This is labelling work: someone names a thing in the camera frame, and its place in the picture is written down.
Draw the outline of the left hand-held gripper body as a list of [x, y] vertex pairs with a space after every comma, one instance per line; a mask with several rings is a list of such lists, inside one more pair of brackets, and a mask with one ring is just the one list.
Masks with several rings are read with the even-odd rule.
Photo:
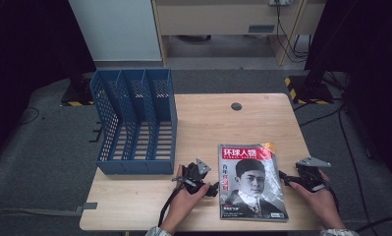
[[183, 167], [182, 177], [187, 191], [190, 194], [196, 193], [203, 185], [202, 179], [211, 170], [199, 157], [195, 162]]

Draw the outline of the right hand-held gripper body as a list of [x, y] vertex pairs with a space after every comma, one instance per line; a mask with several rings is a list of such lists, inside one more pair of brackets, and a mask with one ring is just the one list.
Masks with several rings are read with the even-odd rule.
[[296, 169], [301, 178], [300, 184], [312, 193], [327, 187], [319, 172], [320, 167], [331, 167], [331, 163], [312, 156], [296, 162]]

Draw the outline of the magazine with portrait cover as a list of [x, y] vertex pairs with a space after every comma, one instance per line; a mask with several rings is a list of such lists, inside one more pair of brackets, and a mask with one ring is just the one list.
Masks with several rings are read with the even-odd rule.
[[274, 143], [220, 144], [218, 160], [221, 219], [289, 219]]

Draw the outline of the blue plastic file rack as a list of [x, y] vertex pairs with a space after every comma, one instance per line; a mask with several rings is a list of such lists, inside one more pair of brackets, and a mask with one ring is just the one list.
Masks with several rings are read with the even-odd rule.
[[104, 174], [174, 172], [178, 116], [170, 70], [98, 70], [90, 91], [103, 134], [96, 165]]

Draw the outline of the person's left hand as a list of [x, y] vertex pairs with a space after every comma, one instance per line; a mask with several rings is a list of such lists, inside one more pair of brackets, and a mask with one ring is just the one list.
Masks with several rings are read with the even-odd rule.
[[209, 189], [209, 184], [204, 184], [195, 194], [190, 194], [185, 187], [181, 186], [180, 182], [176, 184], [176, 189], [178, 193], [173, 198], [163, 222], [165, 220], [174, 220], [182, 223], [197, 203], [205, 196]]

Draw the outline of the person's right hand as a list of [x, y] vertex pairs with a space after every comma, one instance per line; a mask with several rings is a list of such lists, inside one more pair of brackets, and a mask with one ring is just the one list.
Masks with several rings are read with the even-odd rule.
[[333, 218], [341, 219], [333, 195], [327, 189], [321, 189], [315, 193], [312, 193], [299, 184], [293, 184], [291, 187], [296, 193], [305, 199], [311, 210], [319, 219], [323, 228], [324, 220]]

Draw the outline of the black stand with striped base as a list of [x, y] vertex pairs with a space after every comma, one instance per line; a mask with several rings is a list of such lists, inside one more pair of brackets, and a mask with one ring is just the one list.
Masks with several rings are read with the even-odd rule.
[[77, 66], [68, 65], [65, 68], [70, 84], [61, 98], [63, 106], [83, 106], [93, 103], [89, 83], [95, 71], [96, 68], [94, 66], [79, 69]]
[[318, 52], [315, 48], [315, 34], [325, 7], [326, 0], [301, 0], [299, 18], [295, 20], [295, 35], [308, 35], [309, 52], [304, 76], [289, 76], [285, 84], [294, 103], [329, 104], [333, 96], [327, 85], [322, 82], [324, 71], [314, 65]]

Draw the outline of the black tape pieces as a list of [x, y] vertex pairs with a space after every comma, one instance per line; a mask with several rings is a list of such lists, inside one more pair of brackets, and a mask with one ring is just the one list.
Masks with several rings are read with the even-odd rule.
[[91, 131], [91, 137], [89, 139], [90, 143], [98, 143], [102, 134], [101, 122], [97, 121], [94, 128]]

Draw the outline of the grey tape strip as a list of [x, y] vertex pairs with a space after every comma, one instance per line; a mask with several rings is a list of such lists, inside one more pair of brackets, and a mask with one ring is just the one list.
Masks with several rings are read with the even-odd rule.
[[97, 203], [84, 203], [82, 206], [75, 208], [75, 213], [82, 215], [85, 209], [96, 209]]

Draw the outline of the dark curtain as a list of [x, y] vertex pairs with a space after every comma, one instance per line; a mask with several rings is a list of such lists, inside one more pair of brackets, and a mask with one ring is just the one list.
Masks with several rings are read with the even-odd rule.
[[0, 0], [0, 149], [38, 88], [95, 69], [69, 0]]
[[392, 173], [392, 0], [326, 0], [305, 68], [351, 77], [345, 98], [369, 155]]

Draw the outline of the beige wooden desk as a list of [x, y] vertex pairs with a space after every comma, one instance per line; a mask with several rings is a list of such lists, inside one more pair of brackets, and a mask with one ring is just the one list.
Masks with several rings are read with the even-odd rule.
[[268, 0], [151, 0], [161, 56], [172, 35], [265, 34], [279, 65], [286, 62], [297, 35], [301, 0], [269, 6]]

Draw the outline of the white cabinet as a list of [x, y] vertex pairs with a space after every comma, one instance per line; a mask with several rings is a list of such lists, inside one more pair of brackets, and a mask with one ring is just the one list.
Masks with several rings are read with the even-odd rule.
[[69, 0], [96, 62], [160, 61], [151, 0]]

